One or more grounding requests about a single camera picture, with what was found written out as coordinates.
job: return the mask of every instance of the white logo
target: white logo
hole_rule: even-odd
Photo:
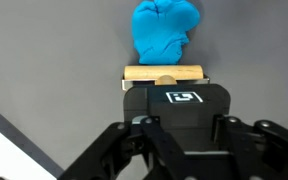
[[[166,96],[171,103],[187,103],[196,102],[201,103],[203,99],[195,92],[167,92]]]

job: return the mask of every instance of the gray table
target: gray table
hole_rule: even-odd
[[[130,19],[140,1],[0,1],[0,113],[62,168],[121,121]],[[231,114],[288,128],[288,1],[194,1],[202,23],[182,64],[201,64]],[[145,173],[137,158],[121,179]]]

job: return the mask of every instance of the screw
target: screw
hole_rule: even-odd
[[[261,122],[261,125],[263,127],[270,127],[271,126],[270,123],[268,123],[268,122]]]
[[[124,129],[124,127],[125,127],[125,125],[123,123],[121,123],[117,126],[117,129]]]
[[[146,119],[145,122],[146,122],[147,124],[150,124],[150,123],[152,123],[152,119]]]
[[[232,122],[232,123],[237,122],[237,120],[235,118],[230,118],[229,121]]]
[[[187,176],[184,180],[197,180],[197,179],[193,176]]]
[[[251,176],[250,180],[263,180],[263,178],[261,178],[259,176]]]

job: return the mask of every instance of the wooden block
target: wooden block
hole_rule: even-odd
[[[199,65],[176,66],[126,66],[125,80],[158,79],[164,75],[174,77],[176,80],[203,79],[203,69]]]

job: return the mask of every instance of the gray surface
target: gray surface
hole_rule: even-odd
[[[0,1],[0,113],[63,168],[122,120],[138,2]],[[288,127],[288,1],[201,2],[182,63],[203,65],[230,91],[232,114]],[[133,166],[124,178],[141,173]]]

